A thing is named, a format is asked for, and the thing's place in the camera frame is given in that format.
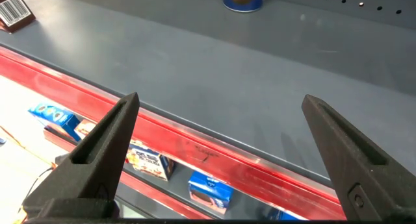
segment pegboard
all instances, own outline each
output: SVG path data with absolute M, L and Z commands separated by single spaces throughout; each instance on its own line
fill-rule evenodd
M 416 0 L 282 0 L 416 29 Z

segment blue box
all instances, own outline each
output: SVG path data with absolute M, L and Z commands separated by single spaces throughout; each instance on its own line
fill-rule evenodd
M 234 189 L 224 183 L 195 171 L 189 181 L 190 198 L 225 214 Z
M 127 163 L 137 171 L 168 181 L 174 171 L 175 162 L 149 149 L 140 140 L 130 140 L 126 155 Z
M 267 214 L 266 217 L 268 220 L 271 221 L 275 221 L 275 220 L 280 220 L 280 221 L 299 221 L 298 218 L 295 218 L 294 216 L 285 213 L 281 210 L 278 210 L 276 208 L 272 208 L 272 210 L 270 210 L 270 212 Z
M 45 103 L 40 103 L 28 111 L 36 116 L 45 127 L 51 127 L 60 134 L 74 139 L 76 142 L 81 140 L 78 134 L 75 133 L 79 120 L 74 113 Z

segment brown package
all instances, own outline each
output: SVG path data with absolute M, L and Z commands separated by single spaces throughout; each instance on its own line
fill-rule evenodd
M 0 0 L 0 29 L 15 32 L 34 19 L 34 14 L 23 0 Z

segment gray shelf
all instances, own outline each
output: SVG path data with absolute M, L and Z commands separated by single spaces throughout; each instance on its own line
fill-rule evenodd
M 174 173 L 172 174 L 168 182 L 158 179 L 157 177 L 136 171 L 135 169 L 133 169 L 131 164 L 125 164 L 124 171 L 128 171 L 136 178 L 148 183 L 149 185 L 159 189 L 160 191 L 168 194 L 169 196 L 175 197 L 181 202 L 188 204 L 215 219 L 260 220 L 265 219 L 266 214 L 271 209 L 270 206 L 235 190 L 233 192 L 229 208 L 227 209 L 227 212 L 224 215 L 214 210 L 211 210 L 210 208 L 207 208 L 205 205 L 201 205 L 190 199 L 188 191 L 188 180 L 194 171 L 178 163 L 176 164 Z
M 221 0 L 26 2 L 38 21 L 0 44 L 54 69 L 330 184 L 300 109 L 316 95 L 416 173 L 414 30 L 279 0 L 252 14 Z
M 184 217 L 177 212 L 166 208 L 162 204 L 142 195 L 140 192 L 119 183 L 116 192 L 115 200 L 122 205 L 127 206 L 144 218 L 159 218 L 159 219 L 184 219 Z M 122 216 L 121 218 L 139 218 L 135 216 Z

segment barcode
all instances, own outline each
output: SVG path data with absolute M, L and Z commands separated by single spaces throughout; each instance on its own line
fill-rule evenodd
M 0 3 L 0 18 L 8 27 L 30 15 L 31 12 L 22 0 L 6 0 Z

